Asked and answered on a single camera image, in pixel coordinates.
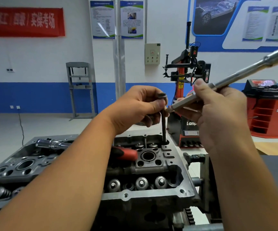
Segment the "hand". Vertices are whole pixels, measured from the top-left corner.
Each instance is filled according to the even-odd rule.
[[[133,86],[99,115],[110,119],[117,135],[140,121],[150,127],[160,122],[160,111],[168,103],[168,99],[157,99],[157,94],[161,92],[152,86]]]
[[[245,141],[251,140],[243,93],[230,87],[216,93],[202,79],[195,82],[194,91],[204,105],[194,103],[188,107],[199,112],[185,108],[177,112],[197,123],[200,140],[208,153],[225,151],[233,143],[247,144]]]

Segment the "left hand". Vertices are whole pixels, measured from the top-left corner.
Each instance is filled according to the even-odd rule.
[[[114,125],[116,135],[138,122],[143,122],[150,127],[160,122],[160,111],[168,103],[167,98],[157,99],[157,94],[161,92],[160,89],[152,86],[133,86],[116,102],[104,109],[99,116],[109,118]]]

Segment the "right hand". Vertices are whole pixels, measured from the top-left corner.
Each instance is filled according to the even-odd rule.
[[[188,107],[199,112],[184,108],[176,112],[197,123],[200,140],[209,154],[227,151],[236,144],[242,146],[252,141],[247,124],[246,97],[243,93],[230,87],[217,93],[202,79],[195,82],[194,91],[204,105],[193,103]]]

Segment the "display screen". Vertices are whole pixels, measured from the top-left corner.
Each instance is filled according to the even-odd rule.
[[[274,80],[250,80],[255,86],[271,86],[275,85],[276,82]]]

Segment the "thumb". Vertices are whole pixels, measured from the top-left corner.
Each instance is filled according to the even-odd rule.
[[[195,82],[194,91],[196,95],[203,100],[204,104],[212,103],[215,98],[219,96],[217,92],[210,89],[210,87],[203,81],[202,78],[199,78]]]
[[[145,114],[154,114],[162,110],[165,105],[166,101],[164,99],[155,100],[152,102],[143,102],[143,109]]]

